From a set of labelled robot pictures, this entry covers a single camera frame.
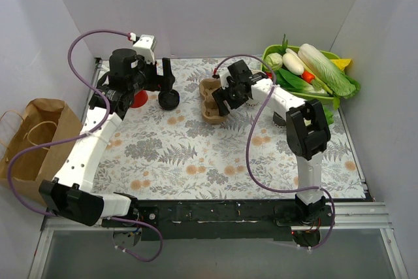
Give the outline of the brown pulp cup carrier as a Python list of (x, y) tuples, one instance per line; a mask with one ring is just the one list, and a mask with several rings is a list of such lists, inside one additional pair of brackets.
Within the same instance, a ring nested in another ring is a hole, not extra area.
[(219, 79), (205, 78), (200, 81), (199, 93), (202, 98), (201, 114), (206, 123), (219, 125), (226, 121), (226, 116), (219, 115), (219, 109), (212, 94), (221, 87)]

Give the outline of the black plastic cup lids stack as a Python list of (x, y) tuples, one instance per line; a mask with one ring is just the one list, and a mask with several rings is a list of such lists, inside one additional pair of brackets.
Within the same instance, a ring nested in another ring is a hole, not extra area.
[(166, 111), (174, 110), (180, 104), (180, 94), (176, 90), (160, 91), (158, 95), (159, 106)]

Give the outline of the black takeout coffee cup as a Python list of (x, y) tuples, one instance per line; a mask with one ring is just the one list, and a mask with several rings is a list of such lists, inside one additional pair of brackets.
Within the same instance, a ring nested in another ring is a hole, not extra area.
[(273, 113), (272, 121), (280, 131), (286, 131), (286, 121), (277, 112)]

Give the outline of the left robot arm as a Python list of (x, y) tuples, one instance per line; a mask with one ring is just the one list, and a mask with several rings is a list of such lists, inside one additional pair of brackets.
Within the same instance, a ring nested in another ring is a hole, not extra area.
[(156, 62), (147, 62), (143, 54), (130, 48), (113, 51), (109, 70), (99, 77), (98, 91), (89, 102), (82, 138), (75, 142), (54, 178), (43, 180), (39, 186), (40, 196), (55, 215), (87, 226), (112, 216), (126, 227), (138, 221), (134, 197), (91, 190), (101, 157), (139, 92), (158, 92), (159, 105), (166, 111), (179, 105), (169, 58), (162, 59), (162, 67), (163, 73), (158, 74)]

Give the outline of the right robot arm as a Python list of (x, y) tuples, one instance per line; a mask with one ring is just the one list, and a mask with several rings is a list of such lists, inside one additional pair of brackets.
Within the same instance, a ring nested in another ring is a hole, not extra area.
[(287, 144), (297, 159), (298, 187), (293, 190), (295, 216), (303, 225), (312, 224), (326, 203), (321, 166), (330, 130), (322, 104), (317, 99), (307, 101), (292, 95), (276, 84), (274, 76), (253, 73), (243, 60), (224, 70), (216, 68), (213, 77), (221, 84), (212, 94), (221, 116), (254, 99), (285, 121)]

